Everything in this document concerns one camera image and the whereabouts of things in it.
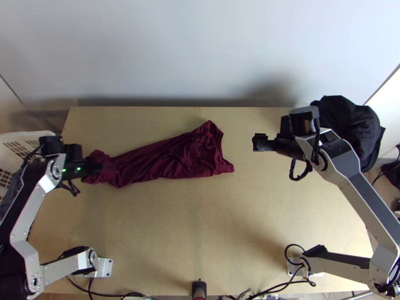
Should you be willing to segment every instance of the white panel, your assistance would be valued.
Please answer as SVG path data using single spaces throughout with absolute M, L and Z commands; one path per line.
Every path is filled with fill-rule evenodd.
M 3 0 L 0 74 L 30 104 L 242 97 L 277 82 L 294 100 L 363 104 L 400 61 L 398 11 L 398 0 Z
M 400 144 L 400 69 L 366 103 L 378 115 L 380 124 L 386 128 L 380 145 L 379 157 L 396 159 Z

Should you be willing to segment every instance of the robotic arm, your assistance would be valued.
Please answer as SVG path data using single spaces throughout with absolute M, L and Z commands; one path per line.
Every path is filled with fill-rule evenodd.
M 256 133 L 252 141 L 254 151 L 291 157 L 292 180 L 301 180 L 315 169 L 337 185 L 378 242 L 372 258 L 331 253 L 317 245 L 295 258 L 303 266 L 303 275 L 308 278 L 326 272 L 367 284 L 372 292 L 388 299 L 400 294 L 400 223 L 361 173 L 352 146 L 331 129 L 320 128 L 318 108 L 293 109 L 282 117 L 274 140 Z M 76 196 L 79 190 L 71 180 L 102 168 L 82 159 L 80 145 L 64 145 L 59 136 L 42 137 L 39 142 L 42 158 L 28 164 L 33 153 L 25 159 L 0 205 L 0 300 L 34 299 L 47 285 L 70 274 L 94 278 L 109 277 L 112 272 L 113 260 L 98 257 L 93 248 L 76 247 L 40 264 L 38 252 L 28 243 L 45 195 L 67 188 Z M 296 160 L 306 162 L 306 168 L 294 177 Z M 198 281 L 194 287 L 193 295 L 205 299 L 205 283 Z
M 81 146 L 64 145 L 60 136 L 44 136 L 39 142 L 42 158 L 28 164 L 34 153 L 27 156 L 0 205 L 0 300 L 31 300 L 67 275 L 109 277 L 112 271 L 112 259 L 100 258 L 86 246 L 39 263 L 38 252 L 29 244 L 28 236 L 45 195 L 56 188 L 67 188 L 76 196 L 79 190 L 71 180 L 102 168 L 82 159 Z
M 291 157 L 289 177 L 304 178 L 312 169 L 339 187 L 378 242 L 372 258 L 329 252 L 317 245 L 297 257 L 303 275 L 330 273 L 367 284 L 382 297 L 400 294 L 400 223 L 360 170 L 360 160 L 352 146 L 333 130 L 319 128 L 316 106 L 296 108 L 281 119 L 274 140 L 265 134 L 253 137 L 254 151 L 276 151 Z M 293 177 L 296 160 L 307 164 L 304 173 Z

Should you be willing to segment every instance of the tabletop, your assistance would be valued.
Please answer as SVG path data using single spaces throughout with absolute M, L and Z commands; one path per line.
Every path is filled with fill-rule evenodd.
M 100 293 L 138 291 L 154 296 L 191 294 L 206 281 L 209 295 L 259 292 L 288 281 L 284 248 L 318 244 L 331 252 L 371 257 L 367 230 L 333 184 L 316 172 L 289 179 L 291 159 L 253 152 L 254 133 L 274 138 L 289 108 L 72 107 L 62 136 L 81 144 L 84 156 L 99 149 L 117 156 L 192 131 L 207 120 L 223 132 L 223 156 L 235 172 L 193 179 L 157 179 L 123 188 L 74 183 L 77 197 L 58 189 L 46 195 L 29 237 L 41 263 L 76 246 L 113 259 Z M 304 163 L 298 163 L 301 173 Z M 330 274 L 316 287 L 294 284 L 285 293 L 366 290 Z M 87 288 L 88 280 L 78 279 Z M 80 294 L 66 279 L 46 292 Z

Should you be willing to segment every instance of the wire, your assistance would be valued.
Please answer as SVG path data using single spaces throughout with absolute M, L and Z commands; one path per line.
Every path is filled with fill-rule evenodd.
M 318 161 L 318 150 L 320 149 L 320 135 L 321 135 L 319 117 L 314 119 L 314 127 L 316 134 L 314 139 L 314 146 L 312 147 L 311 161 L 318 166 L 320 164 Z
M 304 248 L 303 248 L 302 246 L 298 245 L 298 244 L 289 244 L 289 245 L 287 245 L 286 248 L 284 249 L 284 257 L 286 258 L 286 260 L 287 260 L 290 264 L 292 264 L 292 265 L 294 265 L 294 266 L 304 266 L 304 264 L 303 264 L 302 262 L 293 262 L 293 261 L 291 261 L 291 260 L 288 258 L 288 250 L 289 250 L 290 247 L 293 247 L 293 246 L 299 247 L 301 250 L 303 250 L 303 253 L 306 252 L 306 250 L 304 250 Z
M 396 159 L 394 162 L 392 162 L 392 164 L 397 163 L 397 162 L 399 161 L 399 159 L 400 159 L 400 144 L 396 145 L 396 148 L 398 149 L 398 155 L 397 155 L 397 159 Z M 400 163 L 395 164 L 395 165 L 393 165 L 393 167 L 392 167 L 390 170 L 388 170 L 388 171 L 392 172 L 392 171 L 396 170 L 399 166 L 400 166 Z M 375 179 L 372 181 L 371 186 L 373 186 L 374 183 L 377 182 L 377 180 L 378 180 L 379 178 L 381 178 L 383 175 L 385 175 L 384 172 L 383 172 L 382 170 L 380 170 L 380 172 L 378 173 L 378 175 L 377 175 L 377 176 L 375 177 Z
M 296 159 L 293 158 L 291 160 L 290 170 L 289 170 L 289 178 L 291 180 L 293 180 L 293 181 L 302 180 L 304 177 L 306 177 L 306 175 L 308 173 L 310 173 L 313 170 L 313 166 L 311 165 L 311 163 L 308 160 L 306 160 L 305 163 L 306 163 L 306 166 L 305 166 L 305 169 L 304 169 L 303 173 L 301 173 L 301 175 L 297 175 L 297 177 L 294 177 L 293 173 L 295 172 Z
M 298 280 L 298 281 L 293 281 L 293 279 L 295 278 L 296 274 L 300 271 L 301 268 L 303 268 L 304 266 L 300 266 L 297 268 L 296 272 L 294 272 L 293 276 L 290 278 L 290 280 L 288 282 L 284 282 L 281 284 L 277 284 L 273 287 L 270 287 L 269 289 L 263 290 L 262 292 L 259 292 L 257 294 L 254 294 L 250 297 L 247 298 L 247 300 L 252 300 L 254 298 L 257 298 L 259 296 L 265 295 L 265 294 L 274 294 L 274 293 L 278 293 L 283 291 L 284 289 L 286 289 L 289 285 L 292 284 L 302 284 L 302 283 L 309 283 L 310 286 L 315 287 L 317 284 L 314 281 L 311 281 L 308 279 L 308 277 L 305 280 Z
M 28 161 L 36 154 L 38 155 L 42 155 L 41 153 L 38 153 L 38 151 L 43 147 L 43 145 L 40 145 L 39 147 L 35 148 L 35 150 L 33 150 L 31 153 L 28 153 L 27 156 L 24 157 L 23 159 L 23 163 L 21 165 L 21 169 L 25 168 L 25 166 L 27 165 Z
M 96 295 L 96 296 L 100 296 L 100 297 L 107 297 L 107 298 L 121 298 L 124 299 L 126 297 L 132 296 L 132 297 L 143 297 L 146 299 L 150 299 L 150 300 L 158 300 L 157 298 L 151 297 L 151 296 L 146 296 L 145 294 L 142 294 L 140 292 L 136 292 L 136 291 L 131 291 L 129 293 L 126 294 L 103 294 L 103 293 L 99 293 L 99 292 L 94 292 L 92 290 L 89 290 L 92 285 L 91 282 L 89 281 L 89 289 L 84 289 L 83 287 L 79 286 L 78 284 L 76 284 L 71 278 L 69 278 L 68 276 L 65 276 L 65 278 L 78 290 L 88 293 L 89 297 L 91 297 L 91 295 Z
M 89 280 L 89 286 L 87 287 L 87 293 L 89 294 L 90 300 L 93 300 L 92 292 L 91 292 L 91 287 L 92 287 L 93 280 L 94 280 L 93 277 L 90 278 L 90 280 Z

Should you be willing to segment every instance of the plastic basket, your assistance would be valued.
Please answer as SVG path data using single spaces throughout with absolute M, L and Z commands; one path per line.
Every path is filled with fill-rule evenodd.
M 24 157 L 39 146 L 39 138 L 54 135 L 48 130 L 0 134 L 0 202 Z

